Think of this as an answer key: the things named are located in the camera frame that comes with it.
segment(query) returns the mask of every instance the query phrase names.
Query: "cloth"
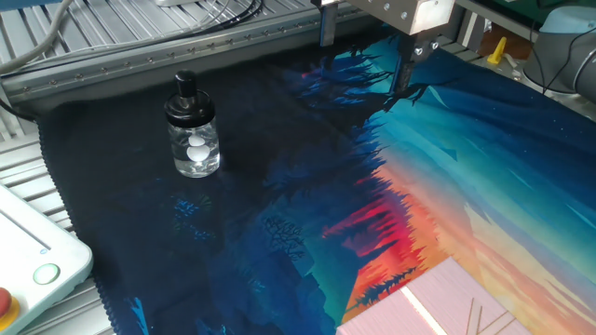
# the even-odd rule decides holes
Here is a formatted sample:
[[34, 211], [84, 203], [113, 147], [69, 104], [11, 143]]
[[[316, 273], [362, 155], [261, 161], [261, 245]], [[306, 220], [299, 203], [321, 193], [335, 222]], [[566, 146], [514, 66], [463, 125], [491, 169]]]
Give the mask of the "cloth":
[[596, 332], [596, 127], [441, 50], [388, 93], [387, 29], [202, 74], [222, 165], [176, 171], [167, 84], [41, 144], [119, 335], [332, 335], [453, 256], [536, 334]]

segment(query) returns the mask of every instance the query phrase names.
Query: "glass jar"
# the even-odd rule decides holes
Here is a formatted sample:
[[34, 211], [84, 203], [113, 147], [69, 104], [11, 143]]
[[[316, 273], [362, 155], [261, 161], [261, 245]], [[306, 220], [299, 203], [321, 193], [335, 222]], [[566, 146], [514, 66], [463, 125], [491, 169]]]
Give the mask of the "glass jar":
[[186, 177], [209, 176], [220, 166], [215, 108], [207, 93], [196, 89], [195, 74], [176, 74], [178, 93], [166, 102], [174, 164]]

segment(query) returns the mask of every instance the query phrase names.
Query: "dark blue fabric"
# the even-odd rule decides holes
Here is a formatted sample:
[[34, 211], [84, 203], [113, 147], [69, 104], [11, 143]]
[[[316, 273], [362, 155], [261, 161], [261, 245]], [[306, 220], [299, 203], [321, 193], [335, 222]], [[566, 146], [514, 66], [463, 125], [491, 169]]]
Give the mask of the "dark blue fabric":
[[[400, 162], [400, 168], [412, 165], [408, 178], [423, 172], [429, 180], [443, 178], [429, 182], [438, 198], [450, 192], [439, 202], [465, 197], [461, 208], [485, 220], [490, 213], [497, 221], [491, 224], [522, 245], [518, 226], [499, 216], [502, 208], [490, 208], [472, 183], [482, 186], [486, 179], [476, 175], [502, 162], [506, 168], [486, 174], [497, 181], [507, 168], [530, 172], [498, 187], [511, 184], [518, 192], [521, 181], [544, 176], [564, 190], [565, 204], [580, 218], [592, 220], [593, 124], [440, 50], [416, 68], [408, 92], [390, 95], [383, 89], [396, 58], [395, 36], [384, 40], [391, 34], [374, 30], [330, 48], [306, 47], [202, 74], [197, 82], [215, 101], [222, 152], [221, 168], [204, 179], [185, 178], [173, 165], [163, 110], [173, 83], [65, 104], [39, 120], [47, 166], [77, 235], [93, 250], [93, 273], [119, 335], [334, 334], [345, 314], [434, 265], [424, 263], [409, 237], [414, 213], [406, 194], [378, 175], [403, 156], [416, 157]], [[410, 129], [417, 133], [408, 138]], [[436, 146], [445, 157], [431, 159], [431, 150], [413, 143]], [[479, 161], [506, 154], [494, 154], [476, 175], [458, 180], [457, 169], [475, 164], [474, 153]], [[443, 158], [443, 169], [433, 165]], [[521, 196], [528, 208], [544, 195], [533, 187], [535, 195]], [[363, 212], [376, 214], [345, 226]], [[564, 224], [576, 224], [573, 218]], [[576, 227], [591, 236], [583, 221]], [[400, 272], [379, 270], [379, 285], [355, 290], [359, 273], [385, 252], [395, 255], [391, 269]], [[565, 269], [583, 278], [572, 266]], [[392, 281], [384, 281], [387, 275]]]

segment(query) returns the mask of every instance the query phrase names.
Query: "black cap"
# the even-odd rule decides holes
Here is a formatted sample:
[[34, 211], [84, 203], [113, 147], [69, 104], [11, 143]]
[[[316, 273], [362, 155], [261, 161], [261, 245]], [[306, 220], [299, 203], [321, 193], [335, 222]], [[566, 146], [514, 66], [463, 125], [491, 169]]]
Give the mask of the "black cap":
[[192, 98], [196, 95], [196, 74], [190, 70], [181, 70], [176, 73], [178, 93], [183, 98]]
[[213, 101], [207, 93], [196, 89], [195, 77], [188, 70], [176, 73], [178, 94], [166, 101], [166, 117], [175, 127], [201, 127], [215, 117]]

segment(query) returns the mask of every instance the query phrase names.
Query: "tree silhouette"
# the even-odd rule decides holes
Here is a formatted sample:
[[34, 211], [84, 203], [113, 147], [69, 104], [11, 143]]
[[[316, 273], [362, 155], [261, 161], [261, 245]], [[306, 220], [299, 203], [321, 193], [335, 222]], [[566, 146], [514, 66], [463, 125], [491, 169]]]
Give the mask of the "tree silhouette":
[[280, 217], [271, 217], [264, 219], [264, 229], [271, 235], [270, 248], [283, 250], [292, 261], [303, 258], [305, 253], [297, 250], [305, 244], [301, 227]]
[[415, 270], [415, 267], [410, 268], [401, 274], [392, 275], [391, 279], [383, 282], [382, 284], [373, 285], [367, 288], [360, 297], [356, 298], [356, 304], [348, 308], [346, 312], [349, 312], [360, 305], [370, 306], [375, 302], [379, 302], [381, 300], [381, 294], [384, 292], [390, 294], [393, 287], [399, 285], [400, 282], [405, 279], [406, 275], [411, 275]]
[[389, 250], [391, 247], [395, 246], [398, 243], [398, 240], [391, 241], [380, 248], [376, 248], [375, 250], [367, 253], [366, 255], [360, 257], [360, 263], [362, 266], [368, 264], [371, 261], [376, 260], [377, 257], [381, 256], [382, 253]]
[[366, 234], [370, 225], [366, 221], [357, 222], [355, 224], [349, 225], [338, 232], [339, 235], [345, 236], [350, 240], [354, 241], [354, 238], [360, 234]]

